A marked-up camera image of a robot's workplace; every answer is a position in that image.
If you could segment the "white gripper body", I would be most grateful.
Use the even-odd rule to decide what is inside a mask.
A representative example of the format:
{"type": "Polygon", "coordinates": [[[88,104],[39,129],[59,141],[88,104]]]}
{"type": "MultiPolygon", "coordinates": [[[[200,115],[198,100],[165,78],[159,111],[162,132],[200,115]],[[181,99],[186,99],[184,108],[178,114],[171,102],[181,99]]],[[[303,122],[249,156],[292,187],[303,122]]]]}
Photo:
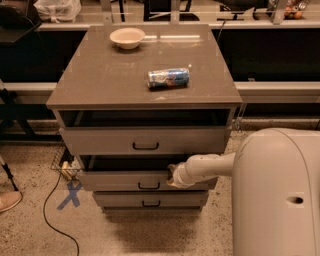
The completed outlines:
{"type": "Polygon", "coordinates": [[[187,188],[195,184],[195,181],[187,173],[183,163],[177,164],[177,169],[171,174],[171,180],[174,181],[177,188],[187,188]]]}

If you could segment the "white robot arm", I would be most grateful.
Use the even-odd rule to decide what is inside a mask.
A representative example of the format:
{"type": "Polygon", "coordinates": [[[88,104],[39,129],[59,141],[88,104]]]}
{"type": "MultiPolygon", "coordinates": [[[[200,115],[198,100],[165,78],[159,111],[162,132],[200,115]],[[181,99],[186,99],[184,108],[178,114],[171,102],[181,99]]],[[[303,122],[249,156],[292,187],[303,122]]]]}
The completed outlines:
{"type": "Polygon", "coordinates": [[[320,256],[320,132],[269,128],[235,153],[194,155],[169,166],[187,188],[232,178],[234,256],[320,256]]]}

